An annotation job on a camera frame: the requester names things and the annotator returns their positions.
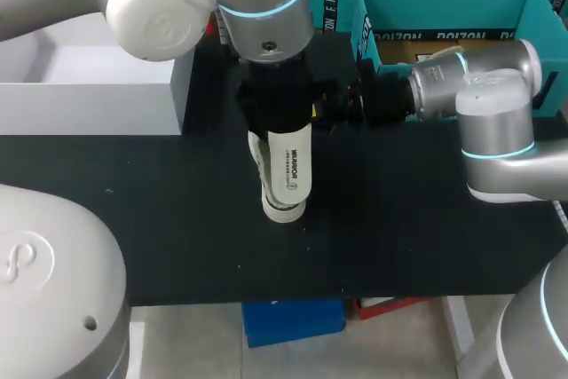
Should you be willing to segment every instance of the black table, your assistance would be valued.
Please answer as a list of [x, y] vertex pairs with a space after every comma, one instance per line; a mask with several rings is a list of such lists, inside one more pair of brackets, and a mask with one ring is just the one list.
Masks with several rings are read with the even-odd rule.
[[[270, 222], [233, 101], [241, 71], [219, 55], [197, 49], [183, 137], [0, 138], [3, 183], [110, 227], [132, 304], [515, 293], [565, 245], [551, 203], [469, 195], [455, 122], [316, 135], [304, 217]], [[316, 75], [355, 76], [348, 38], [319, 36], [310, 55]], [[559, 117], [535, 131], [567, 133]]]

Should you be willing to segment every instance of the blue box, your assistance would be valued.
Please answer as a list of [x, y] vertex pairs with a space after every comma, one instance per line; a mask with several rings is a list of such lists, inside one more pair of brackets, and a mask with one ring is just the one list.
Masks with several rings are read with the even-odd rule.
[[341, 332], [345, 326], [342, 301], [242, 304], [248, 346], [271, 345]]
[[313, 25], [324, 32], [350, 33], [357, 0], [310, 0]]
[[357, 59], [379, 73], [407, 75], [411, 65], [384, 65], [380, 40], [526, 39], [539, 53], [543, 85], [535, 116], [554, 116], [568, 91], [568, 32], [549, 0], [358, 0], [351, 31]]

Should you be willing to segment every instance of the shoe label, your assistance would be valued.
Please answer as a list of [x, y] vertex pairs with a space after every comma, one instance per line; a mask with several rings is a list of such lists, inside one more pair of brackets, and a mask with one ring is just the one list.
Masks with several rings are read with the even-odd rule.
[[286, 188], [296, 190], [298, 184], [292, 182], [298, 179], [298, 150], [286, 150]]

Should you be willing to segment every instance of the floor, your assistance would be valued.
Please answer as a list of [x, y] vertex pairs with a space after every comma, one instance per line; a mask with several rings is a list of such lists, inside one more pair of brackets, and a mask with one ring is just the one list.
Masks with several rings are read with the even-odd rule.
[[441, 303], [371, 320], [349, 316], [336, 335], [250, 350], [239, 304], [138, 308], [127, 379], [455, 379]]

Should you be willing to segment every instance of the blue led ring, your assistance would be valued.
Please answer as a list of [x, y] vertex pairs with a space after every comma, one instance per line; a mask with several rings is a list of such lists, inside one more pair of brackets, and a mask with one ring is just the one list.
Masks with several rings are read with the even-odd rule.
[[516, 155], [520, 155], [523, 153], [526, 153], [527, 151], [530, 151], [534, 148], [534, 142], [532, 144], [530, 144], [528, 147], [523, 148], [522, 150], [518, 150], [515, 151], [514, 153], [507, 153], [507, 154], [496, 154], [496, 155], [479, 155], [479, 154], [472, 154], [472, 153], [468, 153], [465, 150], [462, 150], [461, 152], [463, 153], [463, 155], [465, 155], [466, 157], [469, 157], [471, 159], [477, 159], [477, 160], [495, 160], [495, 159], [506, 159], [508, 157], [515, 157]]
[[239, 11], [234, 11], [233, 9], [227, 8], [226, 6], [223, 5], [219, 5], [219, 8], [222, 9], [223, 11], [230, 13], [231, 15], [234, 15], [235, 17], [241, 17], [241, 18], [266, 18], [266, 17], [270, 17], [271, 15], [274, 15], [275, 13], [279, 13], [282, 11], [285, 11], [287, 8], [289, 8], [290, 6], [292, 6], [293, 4], [295, 4], [298, 0], [289, 0], [286, 3], [284, 3], [283, 5], [279, 6], [278, 8], [274, 8], [271, 9], [270, 11], [266, 11], [266, 12], [239, 12]]

